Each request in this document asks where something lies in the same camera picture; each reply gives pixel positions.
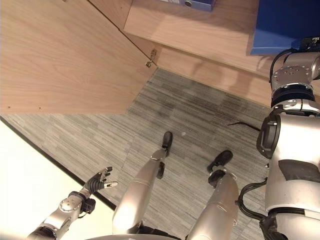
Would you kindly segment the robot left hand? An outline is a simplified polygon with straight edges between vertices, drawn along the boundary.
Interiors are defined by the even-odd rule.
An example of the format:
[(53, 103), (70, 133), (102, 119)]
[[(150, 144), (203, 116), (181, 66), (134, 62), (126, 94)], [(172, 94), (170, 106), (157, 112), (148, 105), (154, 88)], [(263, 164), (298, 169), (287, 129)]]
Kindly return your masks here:
[(98, 171), (94, 176), (92, 176), (85, 184), (84, 188), (93, 194), (102, 189), (114, 188), (118, 186), (117, 181), (107, 181), (108, 176), (111, 175), (113, 170), (112, 166), (108, 166)]

